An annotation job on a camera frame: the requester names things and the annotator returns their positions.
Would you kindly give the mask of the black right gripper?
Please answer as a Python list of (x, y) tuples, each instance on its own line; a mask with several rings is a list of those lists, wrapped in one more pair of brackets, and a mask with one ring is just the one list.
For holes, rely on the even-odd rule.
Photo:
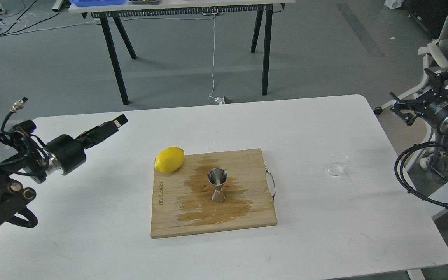
[(402, 100), (390, 92), (396, 101), (390, 110), (407, 126), (414, 124), (415, 119), (420, 117), (439, 134), (448, 135), (448, 70), (434, 73), (425, 68), (424, 73), (429, 79), (424, 93), (416, 99)]

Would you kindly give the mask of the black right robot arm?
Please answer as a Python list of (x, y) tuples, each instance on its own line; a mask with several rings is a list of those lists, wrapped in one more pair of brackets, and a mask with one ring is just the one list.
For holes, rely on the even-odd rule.
[(391, 111), (407, 126), (412, 125), (417, 118), (422, 118), (434, 132), (434, 141), (423, 142), (404, 150), (397, 157), (394, 173), (408, 193), (448, 210), (448, 203), (439, 202), (419, 193), (403, 177), (403, 163), (416, 151), (429, 149), (430, 153), (425, 156), (422, 163), (423, 169), (437, 182), (448, 181), (448, 70), (434, 73), (425, 68), (424, 72), (429, 81), (422, 94), (408, 100), (402, 100), (393, 94), (395, 104), (391, 106)]

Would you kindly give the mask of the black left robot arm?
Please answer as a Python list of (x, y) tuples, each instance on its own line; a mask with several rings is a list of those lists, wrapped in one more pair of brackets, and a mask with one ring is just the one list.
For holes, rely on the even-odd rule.
[(35, 214), (27, 205), (36, 198), (33, 188), (11, 176), (17, 174), (30, 177), (36, 183), (43, 183), (48, 175), (60, 172), (67, 175), (85, 163), (85, 150), (89, 149), (119, 131), (128, 122), (125, 115), (93, 127), (76, 138), (59, 135), (44, 143), (34, 134), (36, 124), (26, 120), (5, 130), (8, 120), (24, 107), (27, 98), (16, 101), (6, 115), (0, 128), (0, 142), (16, 150), (16, 154), (0, 162), (0, 225), (5, 222), (32, 228), (38, 224)]

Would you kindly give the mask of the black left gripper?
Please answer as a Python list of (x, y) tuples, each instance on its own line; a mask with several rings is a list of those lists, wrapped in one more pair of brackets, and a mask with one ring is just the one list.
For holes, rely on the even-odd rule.
[(48, 142), (45, 151), (49, 156), (49, 165), (46, 174), (50, 175), (55, 171), (67, 175), (86, 161), (85, 149), (91, 148), (103, 142), (111, 135), (119, 131), (119, 128), (125, 125), (128, 119), (125, 114), (104, 122), (92, 129), (72, 138), (69, 135), (59, 135), (57, 138)]

